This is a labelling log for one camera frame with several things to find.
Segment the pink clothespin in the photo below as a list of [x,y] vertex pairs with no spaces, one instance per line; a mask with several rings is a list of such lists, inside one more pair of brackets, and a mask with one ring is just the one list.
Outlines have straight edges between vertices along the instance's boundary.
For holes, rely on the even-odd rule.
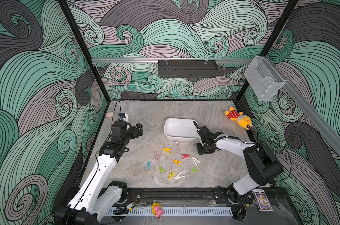
[[160,157],[161,157],[161,152],[154,151],[154,153],[155,153],[155,161],[159,162],[160,161]]

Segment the teal clothespin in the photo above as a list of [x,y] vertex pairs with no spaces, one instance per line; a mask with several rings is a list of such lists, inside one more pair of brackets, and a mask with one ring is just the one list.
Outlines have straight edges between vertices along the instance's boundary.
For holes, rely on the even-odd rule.
[[151,170],[151,161],[148,161],[145,166],[145,171],[150,171],[150,170]]

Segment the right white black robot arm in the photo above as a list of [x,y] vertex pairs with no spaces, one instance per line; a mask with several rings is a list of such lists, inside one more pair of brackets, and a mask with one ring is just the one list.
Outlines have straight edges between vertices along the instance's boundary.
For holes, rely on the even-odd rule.
[[228,195],[235,200],[248,192],[268,184],[283,172],[283,166],[270,146],[265,142],[245,142],[222,132],[211,132],[207,126],[193,122],[200,137],[198,154],[212,154],[224,150],[245,160],[247,173],[229,186]]

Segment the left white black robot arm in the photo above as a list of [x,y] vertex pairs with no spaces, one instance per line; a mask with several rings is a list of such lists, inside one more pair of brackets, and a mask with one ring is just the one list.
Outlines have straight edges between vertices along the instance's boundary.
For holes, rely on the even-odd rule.
[[106,212],[117,203],[123,194],[118,185],[108,186],[101,195],[104,183],[118,164],[121,156],[128,152],[130,140],[143,135],[143,125],[132,126],[127,121],[116,121],[111,126],[109,140],[99,149],[96,164],[83,186],[66,206],[59,207],[54,214],[56,225],[98,225]]

